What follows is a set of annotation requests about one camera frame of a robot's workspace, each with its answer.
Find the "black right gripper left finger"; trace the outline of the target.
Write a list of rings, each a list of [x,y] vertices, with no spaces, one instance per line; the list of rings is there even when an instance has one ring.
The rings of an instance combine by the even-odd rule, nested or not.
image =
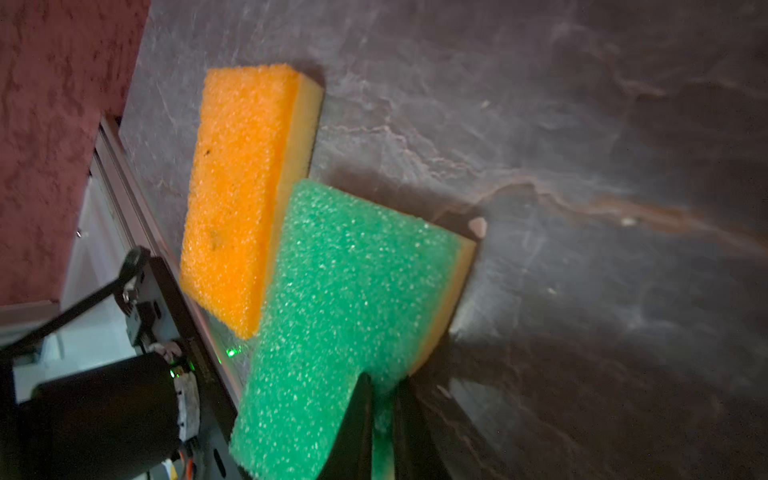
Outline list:
[[[318,480],[370,480],[374,391],[371,377],[356,382],[336,439]]]

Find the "light green sponge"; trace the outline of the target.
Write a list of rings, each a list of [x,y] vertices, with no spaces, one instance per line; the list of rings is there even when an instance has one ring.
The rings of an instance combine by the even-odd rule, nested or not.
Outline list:
[[[316,478],[367,374],[371,475],[393,478],[395,388],[450,324],[475,249],[421,218],[299,182],[231,435],[233,459],[255,479]]]

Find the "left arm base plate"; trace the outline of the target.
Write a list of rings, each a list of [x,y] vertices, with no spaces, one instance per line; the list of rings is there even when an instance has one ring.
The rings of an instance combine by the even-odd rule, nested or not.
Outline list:
[[[18,401],[14,361],[107,300],[125,316],[134,355]],[[173,459],[186,479],[242,479],[228,447],[236,414],[166,261],[144,247],[115,280],[1,349],[5,479],[133,479]]]

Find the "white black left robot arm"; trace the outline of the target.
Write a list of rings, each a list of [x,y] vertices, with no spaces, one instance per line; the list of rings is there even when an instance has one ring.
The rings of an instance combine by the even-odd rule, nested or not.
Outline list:
[[[133,479],[199,428],[195,375],[156,352],[41,383],[24,402],[1,363],[4,479]]]

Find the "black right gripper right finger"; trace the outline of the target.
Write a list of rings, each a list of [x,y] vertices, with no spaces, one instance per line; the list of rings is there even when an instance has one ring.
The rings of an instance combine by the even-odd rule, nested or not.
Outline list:
[[[395,389],[392,440],[397,480],[449,480],[408,379]]]

